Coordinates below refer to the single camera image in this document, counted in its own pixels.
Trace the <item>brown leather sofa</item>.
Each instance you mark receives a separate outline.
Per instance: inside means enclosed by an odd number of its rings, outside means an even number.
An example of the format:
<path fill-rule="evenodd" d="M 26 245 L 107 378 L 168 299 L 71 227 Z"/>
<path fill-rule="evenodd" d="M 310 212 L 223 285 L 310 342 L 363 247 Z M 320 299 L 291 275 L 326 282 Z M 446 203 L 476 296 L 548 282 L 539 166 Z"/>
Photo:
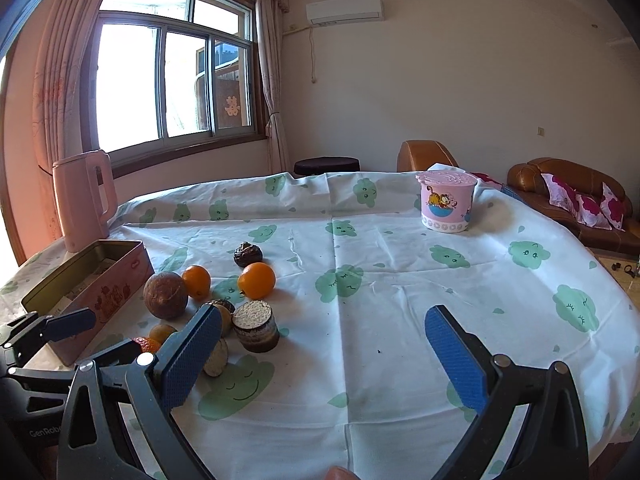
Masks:
<path fill-rule="evenodd" d="M 513 166 L 508 185 L 536 211 L 562 224 L 589 248 L 639 255 L 639 221 L 615 179 L 565 159 L 541 157 Z"/>

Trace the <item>white air conditioner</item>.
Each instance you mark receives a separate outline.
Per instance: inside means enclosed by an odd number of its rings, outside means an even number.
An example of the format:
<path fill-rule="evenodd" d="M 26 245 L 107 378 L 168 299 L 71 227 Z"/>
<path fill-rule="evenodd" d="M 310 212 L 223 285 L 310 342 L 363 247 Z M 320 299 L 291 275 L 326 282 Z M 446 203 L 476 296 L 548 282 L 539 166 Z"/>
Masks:
<path fill-rule="evenodd" d="M 382 21 L 382 0 L 323 0 L 306 4 L 311 26 L 331 26 L 366 21 Z"/>

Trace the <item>paper booklet in box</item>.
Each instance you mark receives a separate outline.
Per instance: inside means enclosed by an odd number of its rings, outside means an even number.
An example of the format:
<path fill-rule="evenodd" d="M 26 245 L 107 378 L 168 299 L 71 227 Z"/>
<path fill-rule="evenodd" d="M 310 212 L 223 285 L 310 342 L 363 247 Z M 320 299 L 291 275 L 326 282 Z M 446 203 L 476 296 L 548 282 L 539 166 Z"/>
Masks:
<path fill-rule="evenodd" d="M 69 292 L 58 300 L 50 310 L 50 314 L 58 315 L 64 311 L 86 288 L 88 288 L 99 276 L 106 272 L 113 264 L 114 259 L 106 258 L 101 261 L 94 270 L 85 276 L 78 284 L 74 285 Z"/>

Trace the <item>brown layered cake roll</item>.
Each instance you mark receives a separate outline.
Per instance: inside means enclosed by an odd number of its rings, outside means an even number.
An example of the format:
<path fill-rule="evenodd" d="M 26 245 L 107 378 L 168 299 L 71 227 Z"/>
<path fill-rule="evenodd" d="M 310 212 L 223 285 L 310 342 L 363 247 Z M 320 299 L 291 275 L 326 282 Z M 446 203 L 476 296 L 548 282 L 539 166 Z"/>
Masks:
<path fill-rule="evenodd" d="M 208 304 L 214 306 L 221 315 L 221 337 L 227 337 L 228 333 L 232 329 L 232 313 L 234 312 L 234 305 L 225 299 L 213 299 L 209 300 Z"/>

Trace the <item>pink floral cushion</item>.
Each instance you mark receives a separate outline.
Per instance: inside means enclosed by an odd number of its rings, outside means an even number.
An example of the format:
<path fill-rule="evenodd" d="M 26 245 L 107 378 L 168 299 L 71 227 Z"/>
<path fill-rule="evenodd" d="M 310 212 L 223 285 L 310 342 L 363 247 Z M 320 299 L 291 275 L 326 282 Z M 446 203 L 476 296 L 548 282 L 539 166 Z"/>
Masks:
<path fill-rule="evenodd" d="M 554 174 L 542 174 L 549 193 L 549 204 L 570 213 L 582 226 L 599 230 L 623 231 L 625 204 L 606 184 L 602 184 L 602 196 L 597 200 L 578 192 Z"/>

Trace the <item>brown round fruit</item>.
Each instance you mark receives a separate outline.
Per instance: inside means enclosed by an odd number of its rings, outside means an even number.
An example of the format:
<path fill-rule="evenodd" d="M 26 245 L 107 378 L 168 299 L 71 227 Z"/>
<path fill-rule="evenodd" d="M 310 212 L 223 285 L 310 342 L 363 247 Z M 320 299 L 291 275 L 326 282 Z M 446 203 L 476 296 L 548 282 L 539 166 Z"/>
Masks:
<path fill-rule="evenodd" d="M 157 318 L 178 318 L 183 315 L 188 304 L 186 284 L 175 272 L 155 273 L 144 284 L 143 302 Z"/>

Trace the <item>pink left curtain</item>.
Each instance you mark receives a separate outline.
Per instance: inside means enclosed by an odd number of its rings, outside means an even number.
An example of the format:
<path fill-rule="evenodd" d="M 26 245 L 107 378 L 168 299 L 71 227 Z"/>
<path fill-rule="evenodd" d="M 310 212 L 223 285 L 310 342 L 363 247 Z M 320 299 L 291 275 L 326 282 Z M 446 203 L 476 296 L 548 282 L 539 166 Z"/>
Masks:
<path fill-rule="evenodd" d="M 62 236 L 53 165 L 65 157 L 81 64 L 102 0 L 53 0 L 44 22 L 32 86 L 32 138 L 44 224 L 50 240 Z"/>

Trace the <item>pink right curtain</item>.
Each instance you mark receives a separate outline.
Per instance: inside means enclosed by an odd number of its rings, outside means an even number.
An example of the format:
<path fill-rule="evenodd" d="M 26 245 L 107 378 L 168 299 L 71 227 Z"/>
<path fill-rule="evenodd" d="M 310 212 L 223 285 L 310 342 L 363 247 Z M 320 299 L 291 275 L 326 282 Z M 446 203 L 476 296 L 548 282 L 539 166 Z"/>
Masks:
<path fill-rule="evenodd" d="M 290 169 L 281 114 L 283 12 L 278 0 L 256 0 L 255 12 L 262 94 L 268 110 L 266 135 L 270 172 L 280 174 Z"/>

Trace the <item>small yellowish fruit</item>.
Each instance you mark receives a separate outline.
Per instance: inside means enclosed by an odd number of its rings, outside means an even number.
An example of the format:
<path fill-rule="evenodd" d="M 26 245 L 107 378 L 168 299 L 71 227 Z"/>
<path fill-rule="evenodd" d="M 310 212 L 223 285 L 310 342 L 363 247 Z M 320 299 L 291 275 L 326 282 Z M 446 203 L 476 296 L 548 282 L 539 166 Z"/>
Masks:
<path fill-rule="evenodd" d="M 167 340 L 169 336 L 174 334 L 177 330 L 174 326 L 169 324 L 156 324 L 149 332 L 149 338 L 156 341 L 160 346 Z"/>

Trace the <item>small orange behind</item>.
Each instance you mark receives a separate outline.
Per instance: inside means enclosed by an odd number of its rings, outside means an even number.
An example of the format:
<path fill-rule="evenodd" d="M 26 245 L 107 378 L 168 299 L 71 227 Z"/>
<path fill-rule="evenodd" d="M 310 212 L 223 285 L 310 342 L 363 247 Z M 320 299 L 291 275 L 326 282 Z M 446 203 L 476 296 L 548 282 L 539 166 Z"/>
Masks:
<path fill-rule="evenodd" d="M 210 292 L 210 275 L 204 266 L 189 266 L 182 272 L 186 293 L 195 301 L 204 301 Z"/>

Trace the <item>orange in middle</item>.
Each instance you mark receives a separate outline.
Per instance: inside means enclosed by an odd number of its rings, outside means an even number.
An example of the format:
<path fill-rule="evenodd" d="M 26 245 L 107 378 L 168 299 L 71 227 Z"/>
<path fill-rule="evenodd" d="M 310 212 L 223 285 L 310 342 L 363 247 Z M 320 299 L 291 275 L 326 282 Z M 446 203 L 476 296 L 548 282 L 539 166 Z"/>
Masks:
<path fill-rule="evenodd" d="M 271 294 L 276 281 L 276 274 L 269 264 L 255 262 L 244 268 L 238 278 L 238 287 L 246 298 L 262 300 Z"/>

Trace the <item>window with brown frame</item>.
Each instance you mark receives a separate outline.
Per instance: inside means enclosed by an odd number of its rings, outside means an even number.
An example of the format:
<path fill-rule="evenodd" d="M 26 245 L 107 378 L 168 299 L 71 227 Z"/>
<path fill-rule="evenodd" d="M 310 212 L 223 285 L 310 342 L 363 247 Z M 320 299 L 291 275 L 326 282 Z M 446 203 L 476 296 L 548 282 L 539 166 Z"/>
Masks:
<path fill-rule="evenodd" d="M 82 63 L 80 138 L 123 176 L 262 140 L 254 0 L 101 0 Z"/>

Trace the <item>large wrinkled orange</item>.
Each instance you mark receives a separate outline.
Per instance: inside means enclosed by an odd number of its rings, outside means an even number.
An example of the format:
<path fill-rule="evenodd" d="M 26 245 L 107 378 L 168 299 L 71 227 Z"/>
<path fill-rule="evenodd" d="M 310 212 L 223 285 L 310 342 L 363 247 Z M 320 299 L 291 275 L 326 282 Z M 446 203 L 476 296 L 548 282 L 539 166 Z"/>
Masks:
<path fill-rule="evenodd" d="M 155 354 L 160 350 L 160 343 L 150 337 L 136 337 L 134 338 L 134 342 L 140 347 L 141 353 Z"/>

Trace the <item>round oat-topped cake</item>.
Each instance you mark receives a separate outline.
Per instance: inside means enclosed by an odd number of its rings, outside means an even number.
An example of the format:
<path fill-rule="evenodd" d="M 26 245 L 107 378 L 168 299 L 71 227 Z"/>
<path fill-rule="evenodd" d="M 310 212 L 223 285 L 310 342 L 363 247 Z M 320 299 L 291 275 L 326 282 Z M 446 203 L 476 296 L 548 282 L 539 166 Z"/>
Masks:
<path fill-rule="evenodd" d="M 273 310 L 264 300 L 250 300 L 232 314 L 233 329 L 249 352 L 264 353 L 279 342 L 280 333 Z"/>

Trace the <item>pale speckled fruit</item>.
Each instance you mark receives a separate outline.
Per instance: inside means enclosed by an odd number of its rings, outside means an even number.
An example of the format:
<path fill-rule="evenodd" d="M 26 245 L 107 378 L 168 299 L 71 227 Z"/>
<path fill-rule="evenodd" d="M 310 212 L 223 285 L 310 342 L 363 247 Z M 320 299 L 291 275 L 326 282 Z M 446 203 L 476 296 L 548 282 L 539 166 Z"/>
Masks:
<path fill-rule="evenodd" d="M 203 372 L 211 378 L 219 377 L 228 364 L 228 344 L 224 338 L 220 338 L 209 357 L 203 365 Z"/>

